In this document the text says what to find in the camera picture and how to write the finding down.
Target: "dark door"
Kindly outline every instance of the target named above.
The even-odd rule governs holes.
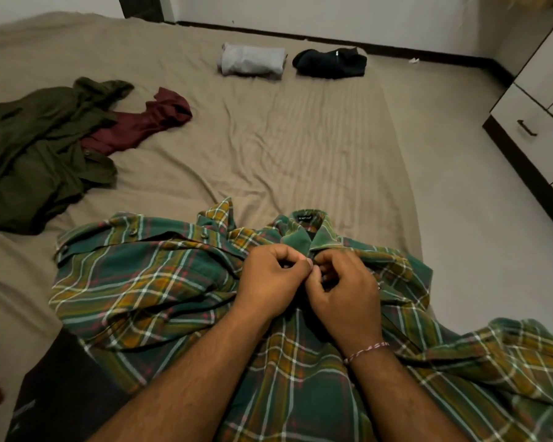
[[[125,18],[138,17],[147,21],[164,21],[160,0],[119,0]]]

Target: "drawer handle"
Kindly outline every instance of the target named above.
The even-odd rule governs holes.
[[[526,124],[524,124],[524,121],[523,121],[522,119],[519,119],[519,120],[517,120],[516,122],[518,123],[518,125],[519,125],[520,127],[522,127],[522,128],[524,129],[524,131],[525,131],[526,133],[528,133],[528,134],[531,135],[532,137],[538,137],[538,133],[533,133],[532,130],[529,129],[529,128],[527,127]]]

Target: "person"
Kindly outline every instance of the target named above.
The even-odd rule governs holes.
[[[292,266],[283,268],[283,262]],[[322,283],[335,278],[336,286],[324,291]],[[253,350],[303,282],[311,308],[344,357],[384,341],[377,281],[354,252],[328,249],[313,262],[287,245],[258,246],[244,262],[224,318],[90,442],[212,440]],[[383,442],[467,440],[389,348],[363,352],[349,367]]]

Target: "beige tile floor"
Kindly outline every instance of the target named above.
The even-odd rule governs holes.
[[[534,318],[553,332],[553,222],[481,127],[503,89],[479,69],[369,57],[412,182],[439,321],[468,332]]]

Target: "red and white string bracelet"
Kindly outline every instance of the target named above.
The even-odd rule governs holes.
[[[350,364],[350,362],[352,360],[354,360],[356,357],[358,357],[360,354],[363,354],[365,352],[369,352],[369,351],[373,351],[375,349],[379,349],[380,347],[385,347],[385,346],[389,346],[389,343],[377,343],[377,344],[373,344],[372,346],[369,346],[367,347],[366,349],[363,349],[361,351],[358,351],[356,352],[356,354],[352,354],[351,356],[349,356],[348,358],[346,358],[344,360],[344,364],[346,364],[347,366]]]

